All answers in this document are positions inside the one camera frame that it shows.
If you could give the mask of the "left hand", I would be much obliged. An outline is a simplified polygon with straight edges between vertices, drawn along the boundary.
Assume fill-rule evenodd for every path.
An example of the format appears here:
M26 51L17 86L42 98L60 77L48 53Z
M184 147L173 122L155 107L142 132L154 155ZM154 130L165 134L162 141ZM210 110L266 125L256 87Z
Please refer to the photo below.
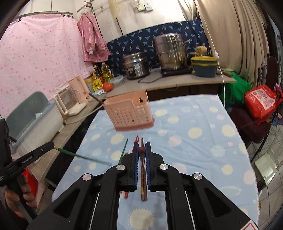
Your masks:
M37 208L37 202L35 199L35 196L32 193L31 187L28 184L28 179L21 175L21 191L23 193L22 196L19 195L18 192L15 192L14 190L10 188L6 188L5 190L5 200L7 203L7 207L11 209L17 216L20 218L24 218L25 216L22 213L22 211L18 207L18 202L20 201L20 197L23 197L25 199L26 204L31 208Z

